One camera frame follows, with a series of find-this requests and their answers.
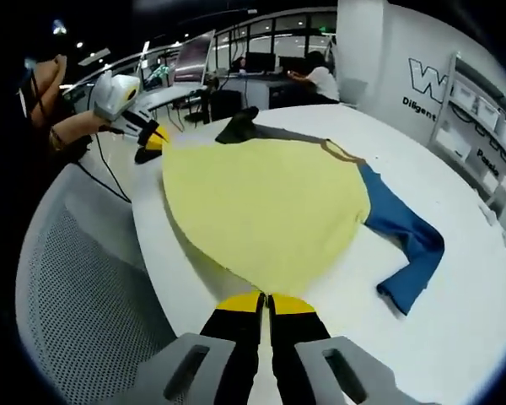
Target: computer monitor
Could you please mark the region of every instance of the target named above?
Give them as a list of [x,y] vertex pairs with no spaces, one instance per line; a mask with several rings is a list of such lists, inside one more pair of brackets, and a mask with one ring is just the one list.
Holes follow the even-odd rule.
[[304,57],[279,57],[279,66],[283,72],[293,71],[300,74],[309,74],[307,62]]
[[175,83],[204,83],[208,54],[212,49],[215,31],[187,41],[176,61]]
[[273,72],[276,70],[276,55],[273,53],[247,52],[245,54],[247,73]]

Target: blue cloth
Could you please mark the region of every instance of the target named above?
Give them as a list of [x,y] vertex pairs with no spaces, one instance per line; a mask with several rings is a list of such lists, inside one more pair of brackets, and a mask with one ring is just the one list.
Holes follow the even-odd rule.
[[377,285],[407,315],[428,285],[444,254],[444,239],[430,224],[400,200],[368,165],[358,165],[368,190],[371,212],[365,225],[382,234],[396,236],[409,264]]

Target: yellow cloth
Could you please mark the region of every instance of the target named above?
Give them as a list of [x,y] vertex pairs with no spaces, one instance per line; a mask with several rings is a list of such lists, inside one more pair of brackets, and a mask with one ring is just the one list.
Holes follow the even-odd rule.
[[317,143],[170,143],[163,178],[170,212],[187,239],[266,293],[303,293],[347,248],[370,210],[356,164]]

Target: laboratory room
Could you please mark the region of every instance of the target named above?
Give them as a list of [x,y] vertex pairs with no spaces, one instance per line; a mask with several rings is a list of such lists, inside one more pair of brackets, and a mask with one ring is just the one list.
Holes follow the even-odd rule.
[[0,401],[506,403],[506,1],[0,9]]

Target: round table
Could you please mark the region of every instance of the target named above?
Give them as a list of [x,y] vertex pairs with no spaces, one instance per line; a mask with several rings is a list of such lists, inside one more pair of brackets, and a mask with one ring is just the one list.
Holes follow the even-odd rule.
[[[180,134],[175,141],[211,143],[227,122]],[[477,194],[422,145],[343,105],[262,111],[255,123],[329,138],[365,158],[444,237],[442,261],[408,316],[394,312],[375,291],[406,258],[365,227],[300,298],[315,307],[333,337],[351,339],[388,365],[408,395],[444,405],[468,403],[506,358],[506,247],[499,225],[487,223]],[[200,332],[219,301],[250,286],[191,263],[165,213],[161,159],[136,168],[132,205],[149,277],[180,336]],[[268,322],[263,325],[250,403],[280,403]]]

